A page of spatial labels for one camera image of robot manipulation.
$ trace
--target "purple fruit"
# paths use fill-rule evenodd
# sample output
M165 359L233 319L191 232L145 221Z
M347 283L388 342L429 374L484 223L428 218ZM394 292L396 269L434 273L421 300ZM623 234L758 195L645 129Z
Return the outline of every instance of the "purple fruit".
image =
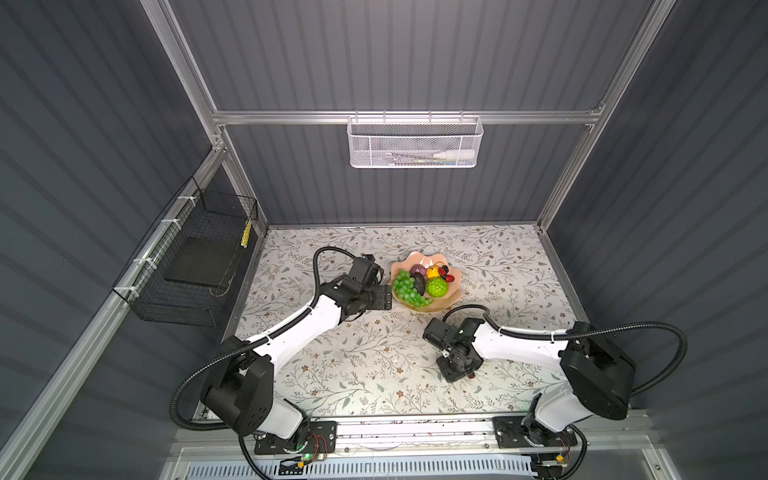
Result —
M424 276L419 272L414 272L411 276L414 279L413 288L416 289L416 292L418 292L419 295L424 295L424 289L426 288Z
M427 269L422 264L417 263L416 265L411 267L411 272L410 273L411 273L411 276L413 276L414 273L421 273L422 276L426 276L427 275Z

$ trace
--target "floor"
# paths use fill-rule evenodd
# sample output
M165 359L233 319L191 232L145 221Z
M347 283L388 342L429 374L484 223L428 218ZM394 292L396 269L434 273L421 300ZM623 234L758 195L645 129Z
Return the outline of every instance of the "floor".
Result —
M386 272L414 250L442 253L464 274L459 304L482 303L505 326L554 329L574 322L531 225L271 230L237 328L240 338L278 323L312 297L312 255L324 245L373 253ZM348 266L344 256L328 253L321 276L329 280ZM463 313L453 321L472 315ZM278 373L276 393L314 416L525 411L537 392L563 380L538 366L491 360L474 379L447 384L435 365L437 349L421 338L431 318L394 303L390 311L338 326Z

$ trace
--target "hanging mesh basket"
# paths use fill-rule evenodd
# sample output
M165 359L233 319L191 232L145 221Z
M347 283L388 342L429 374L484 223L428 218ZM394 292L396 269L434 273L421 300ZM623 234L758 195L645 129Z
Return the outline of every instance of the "hanging mesh basket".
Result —
M456 121L350 117L349 162L355 168L472 168L477 164L480 117Z

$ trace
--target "gray wall panel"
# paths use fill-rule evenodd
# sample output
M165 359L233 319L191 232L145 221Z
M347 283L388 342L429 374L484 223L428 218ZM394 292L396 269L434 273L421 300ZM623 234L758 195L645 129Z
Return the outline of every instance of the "gray wall panel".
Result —
M2 445L210 143L137 2L3 2L0 51ZM155 478L219 336L129 316L28 477Z
M596 107L650 0L172 0L222 110Z
M584 128L485 128L478 165L358 169L343 126L228 127L272 224L535 220Z
M679 0L550 229L593 323L683 328L635 399L684 478L759 475L768 394L768 4ZM620 338L646 379L663 333Z

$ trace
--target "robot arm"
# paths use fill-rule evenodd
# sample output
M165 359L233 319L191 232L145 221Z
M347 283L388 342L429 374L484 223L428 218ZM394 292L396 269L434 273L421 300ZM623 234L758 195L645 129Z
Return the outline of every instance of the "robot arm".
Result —
M200 400L238 436L265 432L285 440L288 449L302 445L309 419L301 409L274 398L274 376L308 343L347 317L392 308L392 289L379 285L383 270L373 256L353 258L348 274L320 285L312 302L277 325L244 341L232 336L222 342L222 356L243 353L210 367Z
M587 323L576 323L568 331L502 330L486 315L485 319L465 319L458 327L433 318L423 338L442 351L437 364L448 382L472 375L486 359L532 363L563 374L568 381L538 394L523 421L528 430L526 438L534 445L544 445L552 435L590 415L616 420L627 416L634 362L602 336L555 340L566 333L589 329ZM549 340L511 336L515 333Z
M344 253L354 261L349 274L321 285L317 257L326 250ZM234 336L226 339L221 344L220 355L184 380L170 402L170 416L183 429L234 430L240 437L246 460L261 478L266 477L253 464L243 442L245 436L254 432L273 434L279 445L273 444L271 448L279 446L288 451L305 445L312 428L301 409L284 399L274 398L276 372L313 339L349 316L392 308L391 287L379 285L383 270L374 263L373 256L354 257L336 247L322 247L315 252L313 270L316 292L312 301L246 341ZM482 319L465 319L460 326L446 323L452 313L464 308L480 308L485 315ZM670 331L677 335L679 346L662 372L632 389L635 364L605 335L641 328ZM567 381L534 397L521 424L525 438L532 445L546 445L567 425L593 414L607 419L625 418L629 397L667 378L680 365L687 350L683 332L666 323L630 323L592 330L588 323L576 322L569 330L554 332L510 329L496 325L488 309L479 305L454 308L442 320L433 318L423 338L442 351L437 364L448 382L473 375L484 359L509 359L562 372ZM179 414L184 390L203 372L208 372L208 376L200 400L222 422L192 422ZM574 427L574 430L582 442L586 442L578 429ZM574 468L583 459L584 452L582 449Z

